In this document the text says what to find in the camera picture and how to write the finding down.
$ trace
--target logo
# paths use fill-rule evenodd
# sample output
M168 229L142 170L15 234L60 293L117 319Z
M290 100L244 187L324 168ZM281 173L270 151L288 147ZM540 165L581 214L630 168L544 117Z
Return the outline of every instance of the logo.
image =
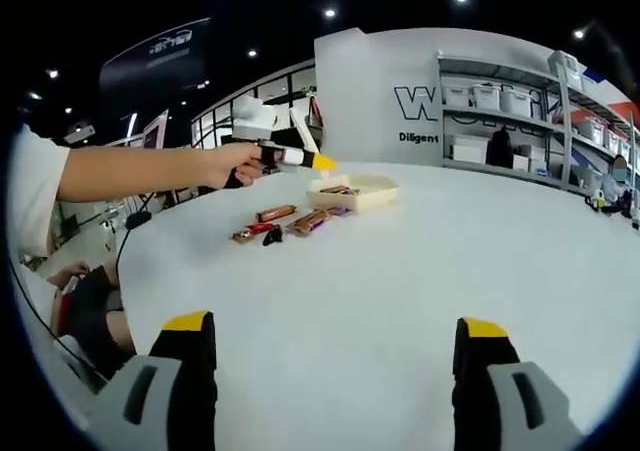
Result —
M193 33L190 29L183 29L182 31L178 31L174 36L163 36L158 39L155 44L151 45L149 48L149 54L158 54L166 49L172 49L176 46L187 44L191 41L192 35Z
M413 144L429 143L438 144L438 135L425 136L424 134L400 133L400 141L409 141Z
M435 87L416 86L411 90L406 86L400 86L393 88L393 90L396 93L404 119L418 121L424 117L426 121L438 121L433 117L437 114L437 107L433 102L436 96Z

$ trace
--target monitor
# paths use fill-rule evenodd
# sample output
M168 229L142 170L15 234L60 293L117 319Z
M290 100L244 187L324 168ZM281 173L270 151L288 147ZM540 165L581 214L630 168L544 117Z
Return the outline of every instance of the monitor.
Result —
M144 128L144 132L142 133L142 147L155 149L164 146L164 132L167 127L168 117L169 110L166 110Z

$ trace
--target ceiling light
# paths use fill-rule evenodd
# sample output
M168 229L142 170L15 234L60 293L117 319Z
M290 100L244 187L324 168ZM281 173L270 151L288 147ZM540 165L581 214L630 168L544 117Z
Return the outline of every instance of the ceiling light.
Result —
M133 113L131 115L131 119L129 120L129 128L127 129L127 138L131 137L133 133L133 126L136 124L136 119L138 118L138 113Z

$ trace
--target banner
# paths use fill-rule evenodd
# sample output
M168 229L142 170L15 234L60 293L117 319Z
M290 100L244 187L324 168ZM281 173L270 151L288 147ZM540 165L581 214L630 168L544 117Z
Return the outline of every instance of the banner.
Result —
M104 117L164 106L207 79L209 19L149 38L105 63L100 72Z

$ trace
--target hand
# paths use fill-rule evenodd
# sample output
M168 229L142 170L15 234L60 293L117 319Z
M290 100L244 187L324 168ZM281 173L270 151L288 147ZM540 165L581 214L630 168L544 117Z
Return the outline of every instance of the hand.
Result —
M65 266L64 268L62 268L62 271L67 273L70 277L84 276L86 274L89 274L89 271L91 271L91 268L84 261L79 261L75 264L70 264L69 266Z
M262 148L252 143L232 143L209 151L205 169L206 185L222 189L235 168L235 177L245 186L251 186L263 174L260 162Z

